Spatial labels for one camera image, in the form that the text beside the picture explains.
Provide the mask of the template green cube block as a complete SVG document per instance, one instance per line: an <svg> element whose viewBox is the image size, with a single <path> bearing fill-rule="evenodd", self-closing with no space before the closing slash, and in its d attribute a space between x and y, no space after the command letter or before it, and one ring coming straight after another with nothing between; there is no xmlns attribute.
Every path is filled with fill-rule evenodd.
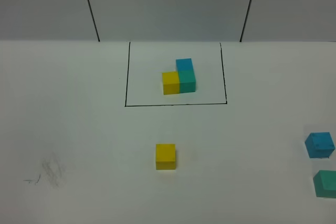
<svg viewBox="0 0 336 224"><path fill-rule="evenodd" d="M180 93L196 91L196 78L193 70L179 71Z"/></svg>

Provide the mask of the template yellow cube block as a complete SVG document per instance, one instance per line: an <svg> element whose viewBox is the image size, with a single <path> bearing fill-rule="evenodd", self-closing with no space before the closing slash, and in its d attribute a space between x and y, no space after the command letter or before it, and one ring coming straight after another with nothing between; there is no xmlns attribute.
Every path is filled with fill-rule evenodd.
<svg viewBox="0 0 336 224"><path fill-rule="evenodd" d="M163 94L179 94L180 80L177 71L162 73Z"/></svg>

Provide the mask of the template blue cube block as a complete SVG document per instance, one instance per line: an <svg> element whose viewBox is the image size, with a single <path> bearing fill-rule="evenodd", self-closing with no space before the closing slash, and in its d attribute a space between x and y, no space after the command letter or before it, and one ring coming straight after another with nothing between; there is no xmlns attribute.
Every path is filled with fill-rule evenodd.
<svg viewBox="0 0 336 224"><path fill-rule="evenodd" d="M175 63L176 63L176 71L178 72L194 70L191 58L176 59Z"/></svg>

